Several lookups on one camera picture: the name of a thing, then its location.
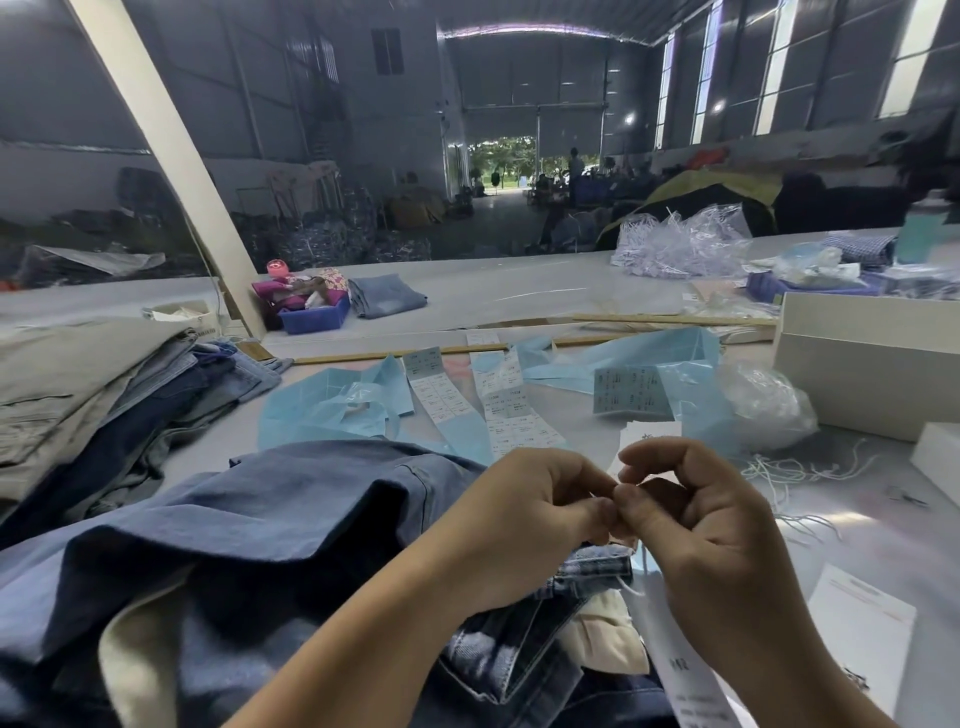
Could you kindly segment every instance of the khaki fabric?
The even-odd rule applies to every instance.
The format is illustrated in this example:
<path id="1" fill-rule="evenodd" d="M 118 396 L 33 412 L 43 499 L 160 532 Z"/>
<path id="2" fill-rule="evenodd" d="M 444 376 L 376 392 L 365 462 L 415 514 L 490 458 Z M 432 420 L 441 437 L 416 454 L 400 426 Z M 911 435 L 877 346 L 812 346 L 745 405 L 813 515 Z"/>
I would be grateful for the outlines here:
<path id="1" fill-rule="evenodd" d="M 557 639 L 580 667 L 618 675 L 650 673 L 647 649 L 616 589 L 587 602 Z"/>

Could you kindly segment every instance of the concrete floor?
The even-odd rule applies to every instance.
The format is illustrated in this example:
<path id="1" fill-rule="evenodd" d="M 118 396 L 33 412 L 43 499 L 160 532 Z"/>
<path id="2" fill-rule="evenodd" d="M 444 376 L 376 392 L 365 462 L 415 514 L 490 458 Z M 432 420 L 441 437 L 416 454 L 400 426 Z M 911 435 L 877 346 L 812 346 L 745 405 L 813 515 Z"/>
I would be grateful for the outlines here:
<path id="1" fill-rule="evenodd" d="M 404 231 L 408 239 L 429 238 L 434 260 L 523 255 L 540 240 L 546 210 L 527 205 L 521 191 L 500 191 L 473 201 L 473 217 Z"/>

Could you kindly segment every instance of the clear plastic bag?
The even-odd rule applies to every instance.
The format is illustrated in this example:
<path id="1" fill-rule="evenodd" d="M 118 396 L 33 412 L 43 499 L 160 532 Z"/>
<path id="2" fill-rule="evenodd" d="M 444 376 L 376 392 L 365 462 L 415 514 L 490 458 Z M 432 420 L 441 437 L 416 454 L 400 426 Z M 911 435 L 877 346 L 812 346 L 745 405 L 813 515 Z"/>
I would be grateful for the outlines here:
<path id="1" fill-rule="evenodd" d="M 647 278 L 741 278 L 749 237 L 741 205 L 710 206 L 687 220 L 672 213 L 662 223 L 638 215 L 620 226 L 611 263 Z"/>
<path id="2" fill-rule="evenodd" d="M 725 358 L 716 368 L 716 380 L 733 407 L 734 430 L 743 449 L 789 448 L 819 429 L 806 392 L 769 367 Z"/>

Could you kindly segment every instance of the plaid fabric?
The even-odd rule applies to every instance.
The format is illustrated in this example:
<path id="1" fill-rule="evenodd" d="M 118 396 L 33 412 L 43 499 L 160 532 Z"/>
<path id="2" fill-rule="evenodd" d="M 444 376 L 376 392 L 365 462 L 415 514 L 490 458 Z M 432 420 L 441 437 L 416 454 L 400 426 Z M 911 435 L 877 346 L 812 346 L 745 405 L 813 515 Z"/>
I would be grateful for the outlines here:
<path id="1" fill-rule="evenodd" d="M 895 235 L 828 235 L 824 245 L 843 251 L 843 262 L 886 268 L 894 262 Z"/>

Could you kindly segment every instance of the worker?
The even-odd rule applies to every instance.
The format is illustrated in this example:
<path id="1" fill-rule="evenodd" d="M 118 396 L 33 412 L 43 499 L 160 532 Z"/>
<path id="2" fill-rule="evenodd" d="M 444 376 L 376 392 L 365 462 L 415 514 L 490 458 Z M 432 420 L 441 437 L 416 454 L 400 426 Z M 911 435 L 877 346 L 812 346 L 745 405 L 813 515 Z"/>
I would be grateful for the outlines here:
<path id="1" fill-rule="evenodd" d="M 462 622 L 524 598 L 582 542 L 613 534 L 646 545 L 677 623 L 760 728 L 895 728 L 831 659 L 770 507 L 736 468 L 682 438 L 631 445 L 620 460 L 618 484 L 574 452 L 511 452 L 227 727 L 406 726 Z M 669 471 L 685 487 L 646 480 Z"/>
<path id="2" fill-rule="evenodd" d="M 570 150 L 570 206 L 577 206 L 577 181 L 584 176 L 584 161 L 580 159 L 580 150 Z"/>

